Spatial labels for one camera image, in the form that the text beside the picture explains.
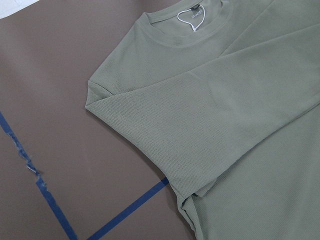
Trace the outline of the olive green long-sleeve shirt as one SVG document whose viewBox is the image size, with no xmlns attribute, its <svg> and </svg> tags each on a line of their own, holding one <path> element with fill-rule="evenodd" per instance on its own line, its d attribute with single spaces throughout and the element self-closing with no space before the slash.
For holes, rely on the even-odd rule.
<svg viewBox="0 0 320 240">
<path fill-rule="evenodd" d="M 145 12 L 85 108 L 164 173 L 198 240 L 319 239 L 319 1 Z"/>
</svg>

